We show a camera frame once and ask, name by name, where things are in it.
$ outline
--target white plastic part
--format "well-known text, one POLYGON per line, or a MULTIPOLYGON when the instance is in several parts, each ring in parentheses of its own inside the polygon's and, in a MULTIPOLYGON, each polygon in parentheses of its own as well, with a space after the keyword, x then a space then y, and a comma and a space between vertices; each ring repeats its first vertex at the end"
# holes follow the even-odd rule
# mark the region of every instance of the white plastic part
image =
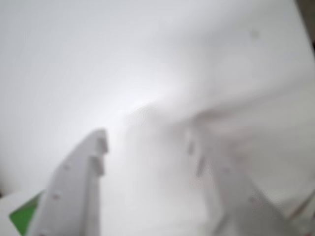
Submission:
POLYGON ((214 235, 298 235, 296 229, 285 220, 264 194, 238 170, 223 140, 211 135, 202 126, 194 127, 192 134, 198 149, 195 153, 203 162, 202 167, 198 165, 197 172, 199 175, 206 171, 210 172, 210 176, 203 175, 204 187, 208 191, 213 191, 208 183, 214 182, 223 209, 223 217, 213 230, 214 235))
POLYGON ((99 178, 108 152, 103 130, 90 134, 57 168, 27 236, 99 236, 99 178))

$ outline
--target white surface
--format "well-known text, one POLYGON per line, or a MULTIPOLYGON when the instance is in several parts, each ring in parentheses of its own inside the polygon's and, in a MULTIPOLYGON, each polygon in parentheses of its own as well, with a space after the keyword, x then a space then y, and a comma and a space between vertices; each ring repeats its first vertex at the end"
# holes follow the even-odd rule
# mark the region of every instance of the white surface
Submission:
POLYGON ((79 140, 106 126, 104 235, 207 220, 177 138, 148 130, 315 74, 293 1, 14 0, 0 11, 0 188, 44 184, 79 140), (137 138, 122 142, 122 114, 152 100, 146 131, 135 127, 137 138))
POLYGON ((315 187, 315 64, 294 3, 270 6, 212 43, 215 89, 204 121, 272 201, 306 197, 315 187))

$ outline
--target green object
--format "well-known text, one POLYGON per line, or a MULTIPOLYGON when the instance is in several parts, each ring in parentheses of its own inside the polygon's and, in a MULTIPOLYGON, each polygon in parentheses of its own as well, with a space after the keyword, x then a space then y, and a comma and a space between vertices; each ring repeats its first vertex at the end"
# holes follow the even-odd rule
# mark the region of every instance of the green object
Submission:
POLYGON ((10 220, 22 236, 26 235, 28 226, 32 220, 34 212, 36 211, 40 194, 29 200, 23 206, 10 214, 10 220))

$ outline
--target gray plastic piece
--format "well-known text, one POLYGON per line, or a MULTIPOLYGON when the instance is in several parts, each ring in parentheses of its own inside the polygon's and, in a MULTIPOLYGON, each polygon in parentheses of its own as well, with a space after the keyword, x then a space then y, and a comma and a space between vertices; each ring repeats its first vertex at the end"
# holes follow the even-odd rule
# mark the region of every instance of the gray plastic piece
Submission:
POLYGON ((106 134, 83 140, 55 171, 27 236, 99 236, 99 178, 104 174, 106 134))
MULTIPOLYGON (((264 194, 237 169, 223 140, 212 135, 206 127, 195 126, 191 131, 193 142, 196 143, 195 153, 203 162, 203 171, 210 171, 210 181, 214 181, 224 211, 221 221, 213 230, 214 235, 298 235, 296 229, 285 220, 264 194)), ((198 165, 199 174, 203 172, 200 168, 202 167, 198 165)), ((211 188, 207 184, 209 180, 203 181, 205 188, 211 188)))

